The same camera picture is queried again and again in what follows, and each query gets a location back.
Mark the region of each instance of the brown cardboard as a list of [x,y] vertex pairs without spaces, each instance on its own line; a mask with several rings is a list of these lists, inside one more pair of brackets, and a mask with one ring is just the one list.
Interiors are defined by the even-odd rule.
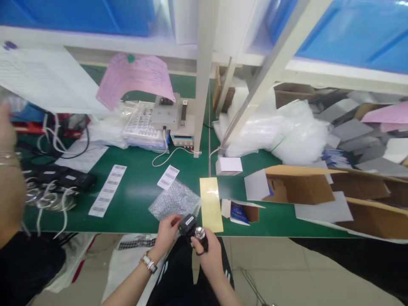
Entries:
[[316,205],[334,201],[332,189],[324,176],[341,170],[278,165],[265,169],[274,195],[263,201]]
[[332,174],[333,191],[343,191],[346,197],[377,200],[387,204],[408,207],[408,181],[355,169]]
[[374,111],[376,109],[379,108],[383,108],[385,106],[388,105],[381,105],[381,104],[371,104],[371,103],[367,103],[367,104],[362,104],[358,107],[356,114],[354,115],[355,119],[361,120],[363,119],[363,117],[365,116],[365,114],[367,114],[370,111]]
[[276,108],[280,108],[296,99],[313,100],[319,96],[310,85],[283,83],[275,87]]
[[354,221],[336,224],[367,235],[389,239],[408,239],[408,212],[399,208],[347,198]]
[[[215,70],[214,87],[212,89],[212,107],[214,110],[217,109],[218,101],[221,96],[221,91],[222,91],[221,76],[225,73],[225,71],[226,71],[225,67],[219,67],[219,66],[217,66]],[[231,106],[234,94],[235,94],[235,88],[230,87],[228,89],[227,96],[225,97],[224,105],[221,110],[223,113],[226,113],[228,108]]]

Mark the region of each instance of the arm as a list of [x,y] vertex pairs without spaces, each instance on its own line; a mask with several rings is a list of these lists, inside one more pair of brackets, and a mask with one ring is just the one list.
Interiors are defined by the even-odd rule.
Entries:
[[[208,239],[208,252],[199,257],[201,268],[221,306],[242,306],[234,289],[231,287],[230,281],[224,274],[220,242],[210,229],[204,228],[204,230]],[[191,237],[191,242],[197,253],[204,251],[203,246],[197,239]]]
[[[148,257],[158,263],[173,244],[181,222],[181,216],[169,215],[159,224],[159,232],[154,247]],[[122,284],[106,299],[102,306],[135,306],[150,279],[150,271],[143,262],[132,271]]]
[[0,105],[0,249],[20,230],[26,204],[26,182],[14,156],[16,133],[9,119],[10,107]]

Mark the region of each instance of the bubble wrap bag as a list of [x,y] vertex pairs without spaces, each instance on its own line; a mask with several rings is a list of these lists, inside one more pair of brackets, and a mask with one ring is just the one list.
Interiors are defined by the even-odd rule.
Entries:
[[170,188],[163,190],[153,204],[150,205],[149,211],[160,221],[173,213],[182,217],[189,213],[197,216],[200,207],[201,198],[176,179]]

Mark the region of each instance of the black pants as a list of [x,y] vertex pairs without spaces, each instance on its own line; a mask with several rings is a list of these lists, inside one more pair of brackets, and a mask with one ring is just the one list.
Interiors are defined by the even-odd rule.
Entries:
[[[221,243],[223,270],[234,288],[234,280],[224,243],[221,238],[218,240]],[[192,249],[185,237],[180,237],[176,241],[160,271],[147,306],[219,305],[201,267],[197,284],[194,285],[193,269],[191,268],[192,252],[195,250]]]

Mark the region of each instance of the barcode sticker sheet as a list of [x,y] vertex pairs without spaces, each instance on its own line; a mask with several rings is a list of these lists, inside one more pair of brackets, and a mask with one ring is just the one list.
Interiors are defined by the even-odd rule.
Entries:
[[180,170],[176,169],[172,165],[168,166],[160,180],[157,182],[157,186],[163,188],[164,190],[168,190],[179,172]]
[[103,218],[113,196],[115,195],[116,189],[118,189],[119,183],[125,174],[126,168],[126,166],[121,165],[113,166],[101,192],[89,210],[89,215]]

